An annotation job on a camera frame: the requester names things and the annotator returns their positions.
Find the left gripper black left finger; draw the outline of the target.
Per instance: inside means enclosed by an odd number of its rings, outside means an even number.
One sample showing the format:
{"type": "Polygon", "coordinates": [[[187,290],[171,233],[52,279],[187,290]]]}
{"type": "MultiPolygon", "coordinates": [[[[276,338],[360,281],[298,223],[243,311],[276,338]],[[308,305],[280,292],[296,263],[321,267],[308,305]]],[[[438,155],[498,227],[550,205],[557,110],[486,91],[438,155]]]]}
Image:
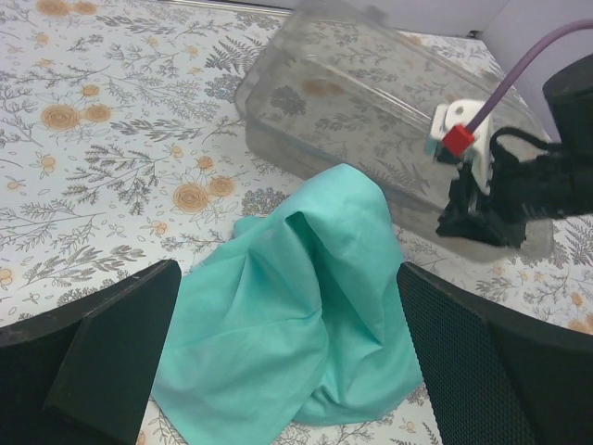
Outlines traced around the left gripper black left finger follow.
{"type": "Polygon", "coordinates": [[[159,261],[2,327],[2,443],[134,444],[181,277],[159,261]]]}

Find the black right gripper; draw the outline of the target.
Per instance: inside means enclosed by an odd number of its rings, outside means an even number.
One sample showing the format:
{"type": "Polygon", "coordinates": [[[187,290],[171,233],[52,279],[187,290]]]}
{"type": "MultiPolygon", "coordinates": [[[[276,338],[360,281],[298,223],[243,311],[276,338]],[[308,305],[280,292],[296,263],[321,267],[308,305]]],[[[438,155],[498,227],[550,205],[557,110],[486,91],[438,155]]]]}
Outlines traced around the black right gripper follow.
{"type": "Polygon", "coordinates": [[[493,176],[490,192],[479,189],[470,172],[451,183],[449,203],[438,217],[436,233],[519,248],[526,222],[566,219],[592,212],[592,145],[551,143],[515,127],[490,139],[493,176]],[[501,139],[511,137],[542,151],[520,161],[501,139]]]}

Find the teal t shirt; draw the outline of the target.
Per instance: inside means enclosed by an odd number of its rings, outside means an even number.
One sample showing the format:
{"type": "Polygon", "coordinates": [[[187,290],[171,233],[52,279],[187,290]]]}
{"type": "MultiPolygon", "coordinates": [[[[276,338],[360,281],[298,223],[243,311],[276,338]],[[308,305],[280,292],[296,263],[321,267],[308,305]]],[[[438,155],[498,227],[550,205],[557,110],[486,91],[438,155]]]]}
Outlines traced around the teal t shirt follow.
{"type": "Polygon", "coordinates": [[[379,187],[339,165],[182,281],[154,386],[186,440],[225,426],[374,420],[421,382],[379,187]]]}

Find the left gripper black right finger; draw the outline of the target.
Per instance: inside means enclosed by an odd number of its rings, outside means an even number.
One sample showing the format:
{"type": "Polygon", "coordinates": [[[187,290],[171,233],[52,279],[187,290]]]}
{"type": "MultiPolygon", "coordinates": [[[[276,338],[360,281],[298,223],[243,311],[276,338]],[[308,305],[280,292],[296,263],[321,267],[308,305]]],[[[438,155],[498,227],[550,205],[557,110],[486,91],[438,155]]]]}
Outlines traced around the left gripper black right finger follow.
{"type": "Polygon", "coordinates": [[[397,285],[445,444],[589,444],[592,337],[404,262],[397,285]]]}

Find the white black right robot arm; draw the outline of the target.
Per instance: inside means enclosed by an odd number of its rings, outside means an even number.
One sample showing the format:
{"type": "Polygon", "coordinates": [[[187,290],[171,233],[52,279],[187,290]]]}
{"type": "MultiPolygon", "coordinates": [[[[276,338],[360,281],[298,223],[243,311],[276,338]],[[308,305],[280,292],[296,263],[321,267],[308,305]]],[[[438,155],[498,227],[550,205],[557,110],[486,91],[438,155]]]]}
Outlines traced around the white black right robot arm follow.
{"type": "Polygon", "coordinates": [[[560,142],[515,127],[495,131],[486,145],[489,190],[480,189],[472,164],[462,163],[438,218],[438,235],[519,248],[531,222],[591,214],[592,58],[554,74],[543,95],[560,142]]]}

